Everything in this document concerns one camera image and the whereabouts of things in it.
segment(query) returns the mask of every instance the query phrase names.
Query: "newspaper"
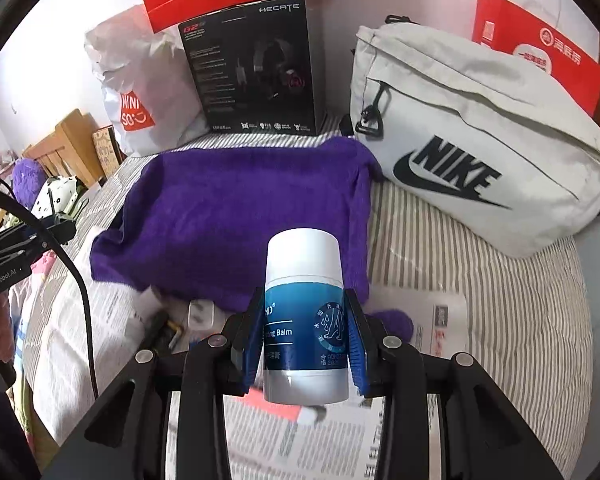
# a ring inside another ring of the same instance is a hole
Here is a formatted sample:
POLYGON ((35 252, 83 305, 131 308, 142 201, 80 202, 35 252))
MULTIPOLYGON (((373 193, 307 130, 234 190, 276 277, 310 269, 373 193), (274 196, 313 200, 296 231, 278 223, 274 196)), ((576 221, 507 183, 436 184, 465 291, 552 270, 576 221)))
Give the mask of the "newspaper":
MULTIPOLYGON (((129 286, 92 279, 91 245, 102 231, 93 227, 74 259, 91 300, 94 364, 100 392, 138 350, 150 319, 166 307, 159 301, 140 301, 145 295, 129 286)), ((186 306, 181 310, 181 319, 170 310, 174 321, 187 318, 186 306)), ((33 383, 36 413, 59 445, 93 404, 89 377, 82 299, 76 281, 69 276, 56 295, 42 332, 40 364, 33 383)))
MULTIPOLYGON (((366 313, 402 310, 414 323, 413 345, 450 358, 465 350, 464 296, 373 285, 366 313)), ((436 397, 429 396, 430 478, 439 479, 440 433, 436 397)), ((166 478, 176 479, 179 395, 174 394, 166 478)), ((303 426, 224 398, 227 445, 234 480, 367 480, 375 477, 384 399, 364 399, 350 379, 349 400, 326 407, 324 420, 303 426)))

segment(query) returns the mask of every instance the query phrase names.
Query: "blue label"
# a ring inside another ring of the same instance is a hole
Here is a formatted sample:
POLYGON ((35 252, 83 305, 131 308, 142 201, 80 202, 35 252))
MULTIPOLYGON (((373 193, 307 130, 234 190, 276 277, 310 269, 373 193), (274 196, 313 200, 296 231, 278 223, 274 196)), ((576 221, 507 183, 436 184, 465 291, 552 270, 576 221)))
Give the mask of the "blue label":
POLYGON ((285 283, 265 292, 264 357, 268 370, 347 367, 347 316, 342 289, 285 283))

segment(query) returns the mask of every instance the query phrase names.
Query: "purple cloth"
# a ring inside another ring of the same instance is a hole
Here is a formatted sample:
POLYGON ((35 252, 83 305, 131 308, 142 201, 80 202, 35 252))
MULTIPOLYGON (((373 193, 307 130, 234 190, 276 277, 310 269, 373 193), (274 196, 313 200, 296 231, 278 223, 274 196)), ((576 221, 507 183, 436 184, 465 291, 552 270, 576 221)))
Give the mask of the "purple cloth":
POLYGON ((44 168, 36 160, 21 158, 15 163, 11 176, 16 200, 27 209, 32 209, 48 178, 44 168))
POLYGON ((413 338, 413 321, 401 310, 383 310, 371 316, 377 317, 384 324, 389 335, 397 335, 405 343, 413 338))
POLYGON ((372 175, 371 152, 342 137, 318 148, 163 153, 126 197, 122 227, 95 239, 93 279, 241 312, 264 286, 269 239, 304 227, 338 239, 344 284, 364 303, 372 175))

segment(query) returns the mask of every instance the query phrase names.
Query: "headset box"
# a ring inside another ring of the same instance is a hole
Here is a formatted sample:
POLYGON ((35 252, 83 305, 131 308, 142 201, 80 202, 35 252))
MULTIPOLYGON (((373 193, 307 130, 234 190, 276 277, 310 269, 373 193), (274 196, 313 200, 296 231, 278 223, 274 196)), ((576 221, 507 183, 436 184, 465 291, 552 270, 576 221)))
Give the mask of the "headset box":
POLYGON ((318 3, 264 0, 180 25, 213 132, 320 132, 325 90, 318 3))

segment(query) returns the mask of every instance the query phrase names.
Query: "wooden bed frame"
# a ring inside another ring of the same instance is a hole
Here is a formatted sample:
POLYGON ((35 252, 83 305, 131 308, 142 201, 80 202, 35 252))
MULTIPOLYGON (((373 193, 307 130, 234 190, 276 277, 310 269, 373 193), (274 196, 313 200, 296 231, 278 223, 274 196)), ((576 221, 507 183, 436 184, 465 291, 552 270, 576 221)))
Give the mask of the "wooden bed frame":
POLYGON ((48 176, 76 176, 91 187, 104 171, 98 160, 92 134, 96 128, 80 110, 74 110, 56 129, 22 156, 38 161, 48 176))

